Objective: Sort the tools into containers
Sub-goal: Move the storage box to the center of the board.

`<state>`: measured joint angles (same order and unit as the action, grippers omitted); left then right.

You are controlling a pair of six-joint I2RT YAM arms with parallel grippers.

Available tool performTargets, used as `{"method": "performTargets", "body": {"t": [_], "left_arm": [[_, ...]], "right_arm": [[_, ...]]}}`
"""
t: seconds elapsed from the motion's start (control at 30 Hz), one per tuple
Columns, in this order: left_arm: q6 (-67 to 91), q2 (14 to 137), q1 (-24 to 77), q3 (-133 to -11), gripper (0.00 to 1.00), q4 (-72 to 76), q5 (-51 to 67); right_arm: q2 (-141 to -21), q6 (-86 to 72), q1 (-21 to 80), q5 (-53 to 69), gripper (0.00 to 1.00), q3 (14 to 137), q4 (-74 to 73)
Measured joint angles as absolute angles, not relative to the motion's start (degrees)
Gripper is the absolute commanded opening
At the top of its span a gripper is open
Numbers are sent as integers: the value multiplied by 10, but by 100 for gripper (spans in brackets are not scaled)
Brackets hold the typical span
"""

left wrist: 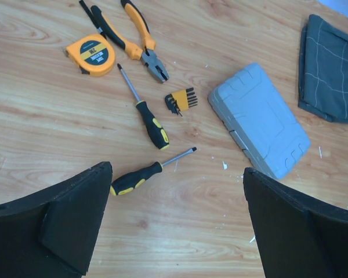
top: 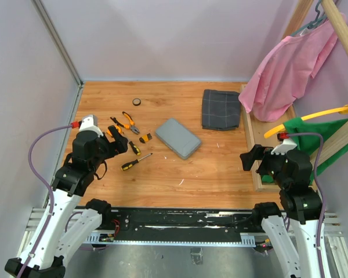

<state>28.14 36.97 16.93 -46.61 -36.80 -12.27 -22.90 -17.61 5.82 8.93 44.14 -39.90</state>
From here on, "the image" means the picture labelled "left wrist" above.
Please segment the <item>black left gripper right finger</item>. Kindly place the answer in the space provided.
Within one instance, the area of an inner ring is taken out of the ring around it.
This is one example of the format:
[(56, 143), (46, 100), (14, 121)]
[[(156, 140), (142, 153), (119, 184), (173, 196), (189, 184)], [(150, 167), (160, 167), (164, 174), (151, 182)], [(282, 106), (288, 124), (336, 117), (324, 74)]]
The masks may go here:
[(243, 185), (266, 277), (348, 277), (348, 210), (251, 167)]

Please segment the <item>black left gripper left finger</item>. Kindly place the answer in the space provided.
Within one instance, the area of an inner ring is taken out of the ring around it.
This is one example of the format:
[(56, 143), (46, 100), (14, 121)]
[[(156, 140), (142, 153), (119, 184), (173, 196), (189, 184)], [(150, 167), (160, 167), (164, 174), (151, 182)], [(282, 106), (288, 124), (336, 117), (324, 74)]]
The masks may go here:
[(83, 277), (113, 177), (100, 162), (58, 184), (0, 204), (0, 277)]

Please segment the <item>grey plastic tool case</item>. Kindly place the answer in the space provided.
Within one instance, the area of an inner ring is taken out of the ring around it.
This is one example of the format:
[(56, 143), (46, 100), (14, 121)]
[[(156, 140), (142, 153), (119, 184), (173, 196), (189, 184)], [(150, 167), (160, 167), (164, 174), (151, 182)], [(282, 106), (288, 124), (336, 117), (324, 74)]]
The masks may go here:
[(307, 133), (258, 63), (217, 86), (208, 101), (253, 167), (275, 180), (310, 147)]

